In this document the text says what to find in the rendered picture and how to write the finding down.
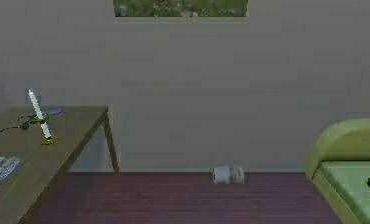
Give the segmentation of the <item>white candle on yellow holder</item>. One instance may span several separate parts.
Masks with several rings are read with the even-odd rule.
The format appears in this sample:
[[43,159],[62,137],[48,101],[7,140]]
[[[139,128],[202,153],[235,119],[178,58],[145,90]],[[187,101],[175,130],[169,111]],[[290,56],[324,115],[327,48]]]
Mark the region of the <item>white candle on yellow holder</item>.
[[33,106],[34,111],[36,113],[36,117],[38,119],[38,122],[40,123],[40,127],[41,127],[43,135],[44,135],[44,138],[41,140],[41,144],[42,145],[52,145],[52,144],[56,143],[58,141],[59,137],[51,134],[51,132],[49,130],[49,127],[47,125],[47,119],[43,116],[43,113],[42,113],[41,108],[38,104],[38,100],[36,98],[36,95],[34,94],[34,92],[31,89],[28,90],[28,95],[29,95],[32,106]]

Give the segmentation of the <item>brown wooden table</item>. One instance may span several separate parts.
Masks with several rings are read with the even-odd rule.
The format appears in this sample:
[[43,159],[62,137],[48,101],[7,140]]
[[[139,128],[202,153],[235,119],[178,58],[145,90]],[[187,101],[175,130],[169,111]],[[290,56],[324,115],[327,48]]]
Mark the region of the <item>brown wooden table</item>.
[[14,130],[15,120],[31,113],[17,106],[0,113],[0,156],[17,157],[19,164],[0,182],[0,224],[30,224],[37,208],[77,160],[96,130],[103,126],[114,171],[119,170],[106,106],[64,106],[48,119],[50,132],[58,137],[43,145],[43,133],[33,125]]

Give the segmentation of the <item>green bed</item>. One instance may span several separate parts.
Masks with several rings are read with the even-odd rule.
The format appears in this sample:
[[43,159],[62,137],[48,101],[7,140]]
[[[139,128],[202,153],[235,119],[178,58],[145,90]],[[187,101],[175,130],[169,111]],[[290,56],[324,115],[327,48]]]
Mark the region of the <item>green bed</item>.
[[309,150],[305,175],[342,224],[370,224],[370,118],[326,128]]

